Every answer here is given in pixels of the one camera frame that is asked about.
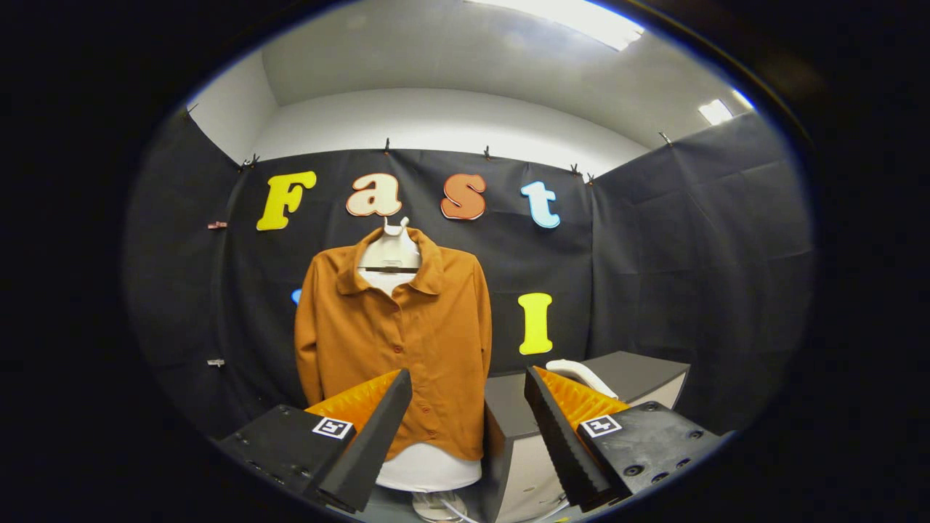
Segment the orange shirt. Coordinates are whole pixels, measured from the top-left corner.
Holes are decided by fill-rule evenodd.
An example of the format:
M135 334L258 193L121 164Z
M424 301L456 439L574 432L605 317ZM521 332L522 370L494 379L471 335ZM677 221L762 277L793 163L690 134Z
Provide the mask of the orange shirt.
M313 405L407 368L413 398L385 459L425 442L479 460L491 363L485 273L474 255L407 231L419 247L420 267L392 296L358 274L362 254L382 229L313 257L294 321L300 384Z

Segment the black fabric curtain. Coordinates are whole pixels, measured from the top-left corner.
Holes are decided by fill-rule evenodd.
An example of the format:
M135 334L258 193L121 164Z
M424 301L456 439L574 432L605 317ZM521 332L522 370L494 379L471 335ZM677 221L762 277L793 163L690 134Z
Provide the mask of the black fabric curtain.
M287 213L284 229L258 231L268 180L311 170L316 184L302 192ZM327 248L350 246L381 227L384 218L353 216L346 201L352 182L387 173L399 182L401 217L437 245L474 254L491 296L494 339L491 375L519 372L552 358L582 359L591 319L591 195L570 172L480 154L432 151L337 151L259 162L246 169L226 231L219 317L221 344L231 369L248 383L246 408L260 415L278 403L304 407L294 363L293 292L300 289L312 257ZM485 213L476 220L449 220L440 208L444 184L454 174L480 174ZM558 194L551 211L554 229L537 226L521 187L543 181ZM551 351L521 355L524 310L518 298L531 292L552 296Z
M139 349L175 405L205 434L248 423L216 344L216 261L239 174L190 119L169 119L151 144L126 210L122 274ZM132 395L132 391L113 391Z
M383 224L353 216L352 182L387 173L401 217L438 245L474 254L491 293L491 375L617 350L692 365L679 406L722 432L741 428L774 391L800 336L813 254L790 155L754 115L647 154L588 185L559 168L480 154L354 150L240 169L190 120L153 145L130 203L126 297L139 346L176 404L223 437L286 403L305 407L293 325L311 258ZM257 229L268 180L313 171L316 183ZM480 174L485 213L449 220L455 174ZM521 188L542 181L560 223L537 225ZM209 230L213 221L228 227ZM550 294L552 350L522 355L518 298ZM223 360L222 367L207 364Z
M594 182L589 357L691 364L677 409L745 428L781 385L804 330L813 224L799 165L744 114Z

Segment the white hanger hook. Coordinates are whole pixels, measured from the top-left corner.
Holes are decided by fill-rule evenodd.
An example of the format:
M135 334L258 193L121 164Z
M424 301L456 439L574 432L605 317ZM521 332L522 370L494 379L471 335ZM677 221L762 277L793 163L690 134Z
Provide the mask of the white hanger hook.
M388 217L385 216L385 217L384 217L384 234L385 234L385 235L388 235L388 236L398 236L398 235L400 235L404 230L406 230L406 225L407 225L408 223L410 223L410 219L407 218L407 216L404 216L404 217L401 219L401 224L400 224L400 225L389 225L389 224L388 224Z

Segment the mannequin base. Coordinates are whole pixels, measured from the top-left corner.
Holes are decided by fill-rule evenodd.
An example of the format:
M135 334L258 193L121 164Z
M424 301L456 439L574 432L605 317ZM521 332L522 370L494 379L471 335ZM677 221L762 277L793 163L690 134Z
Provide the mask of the mannequin base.
M457 516L443 504L443 500L451 504L464 514L468 515L465 502L452 490L442 492L411 492L413 494L413 510L420 519L433 522L459 523L462 518Z

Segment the blue letter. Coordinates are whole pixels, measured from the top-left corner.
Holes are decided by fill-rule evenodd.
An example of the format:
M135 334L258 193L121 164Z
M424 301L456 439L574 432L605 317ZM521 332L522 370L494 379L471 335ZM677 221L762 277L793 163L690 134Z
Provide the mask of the blue letter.
M559 215L549 212L549 202L555 201L555 193L546 190L542 181L524 185L520 194L529 196L529 213L540 227L552 229L559 224Z

